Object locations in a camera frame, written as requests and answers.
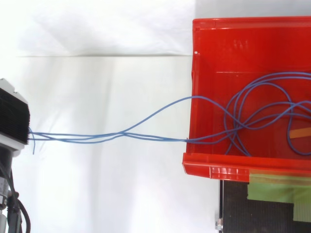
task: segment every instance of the black device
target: black device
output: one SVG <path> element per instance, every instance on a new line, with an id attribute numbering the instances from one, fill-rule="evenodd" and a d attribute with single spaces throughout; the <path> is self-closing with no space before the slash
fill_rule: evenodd
<path id="1" fill-rule="evenodd" d="M 30 113 L 27 101 L 5 79 L 0 80 L 0 233 L 22 233 L 21 212 L 30 232 L 29 216 L 14 189 L 12 159 L 28 144 Z M 8 208 L 7 218 L 2 211 Z"/>

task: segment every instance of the black cable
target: black cable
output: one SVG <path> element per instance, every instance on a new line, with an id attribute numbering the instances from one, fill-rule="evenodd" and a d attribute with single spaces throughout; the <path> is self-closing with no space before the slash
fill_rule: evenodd
<path id="1" fill-rule="evenodd" d="M 14 200 L 14 204 L 15 204 L 14 207 L 19 208 L 17 194 L 16 194 L 16 191 L 14 189 L 13 182 L 12 182 L 11 178 L 9 177 L 8 173 L 6 172 L 5 167 L 3 166 L 2 163 L 0 163 L 0 172 L 3 174 L 4 178 L 6 179 L 6 181 L 9 184 L 9 187 L 10 187 L 11 192 L 12 192 L 12 197 L 13 197 L 13 200 Z"/>
<path id="2" fill-rule="evenodd" d="M 30 229 L 31 229 L 31 223 L 30 223 L 30 218 L 29 215 L 23 205 L 23 203 L 21 203 L 20 200 L 18 200 L 19 206 L 20 206 L 20 210 L 24 215 L 25 221 L 26 221 L 26 233 L 30 233 Z"/>
<path id="3" fill-rule="evenodd" d="M 14 186 L 14 180 L 13 180 L 13 172 L 11 170 L 11 181 L 12 181 L 12 184 Z M 23 213 L 24 215 L 24 218 L 25 218 L 25 221 L 26 221 L 26 233 L 30 233 L 30 230 L 31 230 L 31 223 L 30 223 L 30 218 L 29 218 L 29 215 L 26 211 L 26 208 L 25 206 L 23 205 L 23 203 L 21 203 L 20 200 L 18 200 L 18 204 L 19 204 L 19 207 L 20 207 L 20 210 L 21 212 Z"/>

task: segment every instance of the black heat sink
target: black heat sink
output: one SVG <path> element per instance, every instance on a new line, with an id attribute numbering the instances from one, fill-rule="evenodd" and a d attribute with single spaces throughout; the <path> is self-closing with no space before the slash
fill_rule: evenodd
<path id="1" fill-rule="evenodd" d="M 0 134 L 27 144 L 29 122 L 28 104 L 0 88 Z"/>

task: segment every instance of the green tape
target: green tape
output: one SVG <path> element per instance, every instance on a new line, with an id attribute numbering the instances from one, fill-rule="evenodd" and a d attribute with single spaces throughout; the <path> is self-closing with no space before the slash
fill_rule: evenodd
<path id="1" fill-rule="evenodd" d="M 294 221 L 311 222 L 311 188 L 295 188 Z"/>
<path id="2" fill-rule="evenodd" d="M 251 174 L 248 199 L 294 204 L 294 221 L 311 222 L 311 178 Z"/>

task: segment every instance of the orange tag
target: orange tag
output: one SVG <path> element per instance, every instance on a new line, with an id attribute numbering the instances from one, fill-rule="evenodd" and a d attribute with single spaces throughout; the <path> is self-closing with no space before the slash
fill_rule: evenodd
<path id="1" fill-rule="evenodd" d="M 290 131 L 290 138 L 308 137 L 308 136 L 311 136 L 311 127 Z"/>

